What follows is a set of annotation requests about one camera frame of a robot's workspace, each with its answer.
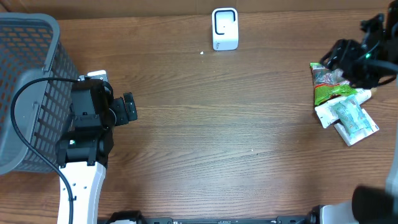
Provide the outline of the teal tissue packet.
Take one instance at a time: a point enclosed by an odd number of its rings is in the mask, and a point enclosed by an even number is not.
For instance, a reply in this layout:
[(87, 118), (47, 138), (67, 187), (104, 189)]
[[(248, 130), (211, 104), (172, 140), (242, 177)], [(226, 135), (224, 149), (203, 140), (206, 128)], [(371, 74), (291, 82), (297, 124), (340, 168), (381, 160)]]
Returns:
[(345, 100), (339, 101), (332, 107), (337, 114), (348, 134), (353, 137), (362, 129), (370, 129), (371, 124), (362, 112), (360, 104), (354, 95), (348, 96)]

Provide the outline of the white tube with gold cap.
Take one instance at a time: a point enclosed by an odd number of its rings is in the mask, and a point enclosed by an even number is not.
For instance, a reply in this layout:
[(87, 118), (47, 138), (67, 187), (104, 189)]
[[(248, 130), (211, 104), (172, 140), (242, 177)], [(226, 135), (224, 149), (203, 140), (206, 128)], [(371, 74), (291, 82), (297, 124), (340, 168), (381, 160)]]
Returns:
[[(377, 92), (377, 88), (372, 88), (370, 90), (357, 88), (356, 91), (357, 93), (351, 96), (355, 97), (357, 102), (361, 105), (364, 102), (368, 101)], [(326, 103), (320, 106), (315, 107), (316, 115), (318, 116), (324, 129), (326, 129), (338, 120), (338, 115), (333, 111), (332, 106), (337, 104), (338, 102), (344, 101), (345, 99), (347, 99), (347, 97), (348, 96), (339, 96), (337, 98), (328, 100)]]

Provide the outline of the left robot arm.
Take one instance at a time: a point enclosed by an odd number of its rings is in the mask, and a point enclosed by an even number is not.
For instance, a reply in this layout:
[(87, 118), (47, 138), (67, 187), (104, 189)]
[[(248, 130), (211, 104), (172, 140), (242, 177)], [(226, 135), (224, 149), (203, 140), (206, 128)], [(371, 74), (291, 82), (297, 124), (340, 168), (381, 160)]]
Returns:
[(72, 129), (55, 145), (60, 180), (58, 223), (96, 223), (116, 126), (137, 119), (131, 92), (115, 98), (110, 84), (85, 78), (72, 85)]

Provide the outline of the white Hansaplast plaster box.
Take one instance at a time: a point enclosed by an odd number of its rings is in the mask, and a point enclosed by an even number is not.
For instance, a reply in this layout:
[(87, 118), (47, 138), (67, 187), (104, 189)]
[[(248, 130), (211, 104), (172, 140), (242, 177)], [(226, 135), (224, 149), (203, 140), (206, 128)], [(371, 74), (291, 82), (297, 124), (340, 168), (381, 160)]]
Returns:
[(345, 127), (342, 124), (336, 123), (334, 125), (334, 128), (337, 130), (337, 132), (342, 137), (347, 146), (352, 146), (353, 144), (356, 144), (357, 142), (379, 131), (379, 126), (368, 115), (368, 112), (365, 109), (362, 109), (362, 112), (364, 113), (366, 119), (369, 121), (371, 125), (370, 128), (361, 129), (355, 132), (354, 135), (349, 135), (349, 133), (345, 130)]

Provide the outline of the colourful Haribo candy bag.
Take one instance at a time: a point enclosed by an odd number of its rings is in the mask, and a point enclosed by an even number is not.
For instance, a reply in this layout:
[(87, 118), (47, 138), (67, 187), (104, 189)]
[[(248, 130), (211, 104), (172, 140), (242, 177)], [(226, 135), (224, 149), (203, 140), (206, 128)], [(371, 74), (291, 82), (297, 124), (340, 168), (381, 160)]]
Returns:
[(343, 78), (342, 70), (329, 70), (320, 63), (311, 63), (310, 67), (314, 84), (315, 106), (319, 106), (335, 97), (357, 93), (357, 90), (349, 85), (349, 81)]

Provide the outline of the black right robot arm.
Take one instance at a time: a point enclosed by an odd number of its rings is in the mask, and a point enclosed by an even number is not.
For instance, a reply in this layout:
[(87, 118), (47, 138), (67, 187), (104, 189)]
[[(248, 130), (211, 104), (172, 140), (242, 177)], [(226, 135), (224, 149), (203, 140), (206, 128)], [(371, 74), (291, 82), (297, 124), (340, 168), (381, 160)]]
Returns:
[[(376, 88), (397, 79), (397, 1), (387, 14), (361, 21), (364, 38), (337, 40), (318, 63), (311, 63), (315, 113), (334, 126), (348, 146), (378, 126), (361, 107)], [(348, 202), (318, 205), (301, 223), (397, 223), (397, 159), (383, 189), (358, 185)]]

